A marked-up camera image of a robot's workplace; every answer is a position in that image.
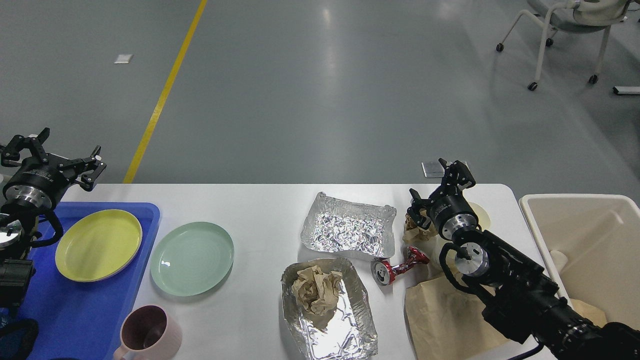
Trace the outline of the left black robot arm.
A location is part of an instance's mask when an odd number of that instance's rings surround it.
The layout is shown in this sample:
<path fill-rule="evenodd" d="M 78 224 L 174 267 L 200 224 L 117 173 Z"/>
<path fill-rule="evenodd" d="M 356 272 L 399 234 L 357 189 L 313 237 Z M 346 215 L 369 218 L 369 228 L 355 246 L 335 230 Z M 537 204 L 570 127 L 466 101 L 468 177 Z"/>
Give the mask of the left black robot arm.
<path fill-rule="evenodd" d="M 36 274 L 32 249 L 58 243 L 64 234 L 55 209 L 73 185 L 90 192 L 106 168 L 98 145 L 87 157 L 69 159 L 47 152 L 50 128 L 14 135 L 1 147 L 1 165 L 16 172 L 2 189 L 1 206 L 1 358 L 25 360 L 39 335 L 35 319 L 18 317 Z"/>

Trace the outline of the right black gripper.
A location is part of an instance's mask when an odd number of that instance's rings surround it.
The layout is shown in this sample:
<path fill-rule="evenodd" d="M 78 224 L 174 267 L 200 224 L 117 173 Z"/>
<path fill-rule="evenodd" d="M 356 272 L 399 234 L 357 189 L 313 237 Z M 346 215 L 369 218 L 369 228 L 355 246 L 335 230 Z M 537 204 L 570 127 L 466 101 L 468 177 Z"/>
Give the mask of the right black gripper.
<path fill-rule="evenodd" d="M 456 233 L 475 230 L 476 213 L 462 196 L 465 189 L 476 186 L 469 167 L 461 161 L 447 162 L 438 159 L 444 170 L 438 194 L 435 198 L 422 198 L 416 189 L 410 188 L 410 207 L 407 214 L 423 230 L 434 229 L 438 233 Z"/>

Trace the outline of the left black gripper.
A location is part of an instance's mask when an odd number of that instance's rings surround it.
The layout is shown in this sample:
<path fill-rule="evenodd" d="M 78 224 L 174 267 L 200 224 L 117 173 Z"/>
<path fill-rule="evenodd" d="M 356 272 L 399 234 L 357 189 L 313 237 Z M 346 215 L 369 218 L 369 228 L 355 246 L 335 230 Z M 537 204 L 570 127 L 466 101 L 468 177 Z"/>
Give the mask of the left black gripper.
<path fill-rule="evenodd" d="M 6 146 L 1 148 L 1 166 L 19 167 L 4 187 L 4 195 L 14 196 L 26 188 L 34 188 L 46 194 L 48 198 L 61 198 L 71 185 L 78 185 L 84 191 L 91 192 L 96 180 L 106 169 L 100 153 L 102 146 L 96 146 L 88 157 L 68 160 L 65 163 L 65 176 L 54 164 L 42 144 L 50 136 L 51 129 L 44 127 L 36 136 L 14 135 Z M 32 157 L 20 162 L 20 152 L 28 150 Z"/>

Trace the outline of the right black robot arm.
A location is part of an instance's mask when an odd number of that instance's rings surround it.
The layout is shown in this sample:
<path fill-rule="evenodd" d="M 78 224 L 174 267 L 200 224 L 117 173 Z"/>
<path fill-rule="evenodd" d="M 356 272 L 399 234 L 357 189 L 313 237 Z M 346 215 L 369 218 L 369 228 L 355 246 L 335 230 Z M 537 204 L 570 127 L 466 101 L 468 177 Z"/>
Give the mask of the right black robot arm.
<path fill-rule="evenodd" d="M 537 347 L 522 353 L 525 359 L 546 347 L 558 360 L 637 360 L 639 331 L 621 322 L 604 326 L 581 316 L 544 268 L 479 224 L 478 215 L 464 198 L 464 189 L 476 181 L 461 161 L 438 159 L 441 183 L 427 198 L 410 189 L 407 208 L 421 229 L 434 227 L 445 240 L 438 262 L 451 285 L 478 297 L 483 319 L 507 339 L 523 343 L 534 337 Z"/>

